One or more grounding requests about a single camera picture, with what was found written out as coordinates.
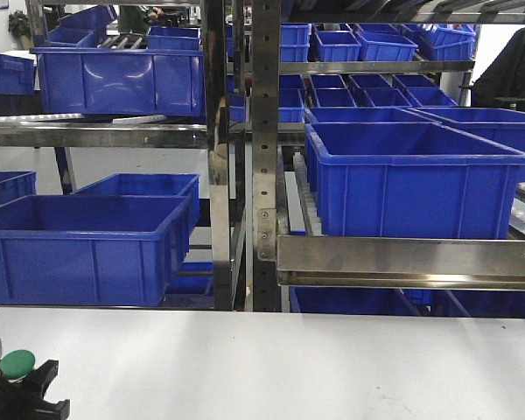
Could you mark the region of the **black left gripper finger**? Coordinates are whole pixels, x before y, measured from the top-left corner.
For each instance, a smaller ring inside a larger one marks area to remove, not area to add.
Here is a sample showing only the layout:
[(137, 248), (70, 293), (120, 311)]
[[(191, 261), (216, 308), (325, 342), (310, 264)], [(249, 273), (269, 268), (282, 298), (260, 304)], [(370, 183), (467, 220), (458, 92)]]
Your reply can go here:
[(46, 391), (57, 377), (59, 362), (47, 360), (40, 367), (33, 369), (21, 382), (22, 399), (24, 405), (43, 405)]
[(30, 419), (67, 420), (70, 416), (70, 400), (59, 402), (38, 401), (30, 408)]

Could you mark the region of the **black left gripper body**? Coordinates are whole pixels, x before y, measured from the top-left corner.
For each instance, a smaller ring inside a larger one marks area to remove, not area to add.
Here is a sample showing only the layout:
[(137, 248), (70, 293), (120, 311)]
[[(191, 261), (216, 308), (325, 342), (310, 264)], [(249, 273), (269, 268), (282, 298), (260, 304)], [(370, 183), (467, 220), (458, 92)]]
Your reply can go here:
[(26, 376), (33, 370), (24, 374), (16, 381), (10, 381), (0, 375), (0, 419), (37, 419), (35, 413), (26, 405), (20, 394), (20, 385)]

